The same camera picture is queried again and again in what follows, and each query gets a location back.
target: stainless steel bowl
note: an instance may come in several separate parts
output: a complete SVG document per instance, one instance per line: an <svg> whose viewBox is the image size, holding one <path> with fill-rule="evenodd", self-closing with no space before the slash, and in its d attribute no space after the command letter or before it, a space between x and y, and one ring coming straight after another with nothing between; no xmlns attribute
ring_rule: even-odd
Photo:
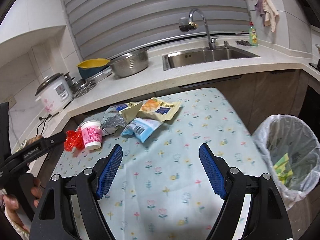
<svg viewBox="0 0 320 240"><path fill-rule="evenodd" d="M137 49L111 60L109 65L112 71L119 77L128 77L146 69L149 64L148 49Z"/></svg>

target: floral tablecloth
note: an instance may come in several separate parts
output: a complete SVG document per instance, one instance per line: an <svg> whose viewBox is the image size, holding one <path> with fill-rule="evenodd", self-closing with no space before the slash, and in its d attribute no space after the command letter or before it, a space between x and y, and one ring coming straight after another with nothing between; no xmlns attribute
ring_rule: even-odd
<svg viewBox="0 0 320 240"><path fill-rule="evenodd" d="M53 174L77 175L108 156L115 144L123 160L110 191L99 205L115 238L206 239L222 207L199 160L199 146L206 142L216 156L244 174L260 176L267 167L231 105L215 88L161 97L181 101L174 119L162 124L145 143L120 131L103 137L95 151L64 152ZM86 118L102 120L104 112ZM233 239L241 238L250 206L246 196ZM77 204L74 213L79 233L86 239Z"/></svg>

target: blue gripper pad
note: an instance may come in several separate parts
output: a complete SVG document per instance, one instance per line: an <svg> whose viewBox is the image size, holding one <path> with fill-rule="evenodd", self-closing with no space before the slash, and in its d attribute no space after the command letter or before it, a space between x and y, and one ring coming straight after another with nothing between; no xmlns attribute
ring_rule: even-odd
<svg viewBox="0 0 320 240"><path fill-rule="evenodd" d="M219 195L221 199L225 200L227 192L224 188L224 177L204 145L201 145L199 148L199 157L213 191Z"/></svg>
<svg viewBox="0 0 320 240"><path fill-rule="evenodd" d="M111 158L98 179L96 195L99 199L109 192L113 179L122 161L122 147L118 146L110 152Z"/></svg>

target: kitchen counter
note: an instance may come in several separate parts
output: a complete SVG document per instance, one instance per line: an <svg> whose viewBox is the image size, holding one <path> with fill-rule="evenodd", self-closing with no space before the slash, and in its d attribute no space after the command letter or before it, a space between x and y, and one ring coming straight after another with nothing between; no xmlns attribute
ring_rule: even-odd
<svg viewBox="0 0 320 240"><path fill-rule="evenodd" d="M227 40L230 46L249 51L260 57L207 62L163 71L162 55L186 49L207 47L206 39L177 41L154 47L148 51L149 67L147 69L126 78L117 78L112 74L99 82L94 89L79 98L75 98L61 113L51 118L46 125L44 137L60 132L73 116L137 96L191 83L234 75L285 69L302 69L320 81L320 73L309 66L309 63L315 63L311 54L301 52L294 54L295 52L291 50L291 55L305 56L292 57L267 46L246 47L237 45L235 41L247 40L244 36L222 37L218 40L218 45L223 44L223 40ZM33 129L28 138L33 137L35 134L36 128ZM37 176L44 160L45 155L31 163L29 166L31 173Z"/></svg>

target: plastic trash bag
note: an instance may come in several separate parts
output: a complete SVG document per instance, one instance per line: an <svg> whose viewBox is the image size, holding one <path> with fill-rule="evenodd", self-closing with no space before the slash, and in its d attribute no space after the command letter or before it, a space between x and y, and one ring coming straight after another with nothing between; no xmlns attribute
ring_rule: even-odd
<svg viewBox="0 0 320 240"><path fill-rule="evenodd" d="M66 132L67 138L66 141L64 142L64 149L67 152L71 152L73 147L76 147L78 150L83 150L84 149L84 142L82 138L82 132L81 128L77 131L67 131Z"/></svg>
<svg viewBox="0 0 320 240"><path fill-rule="evenodd" d="M310 127L292 115L271 115L252 135L286 209L305 198L320 177L320 144ZM273 166L288 153L293 172L283 185Z"/></svg>

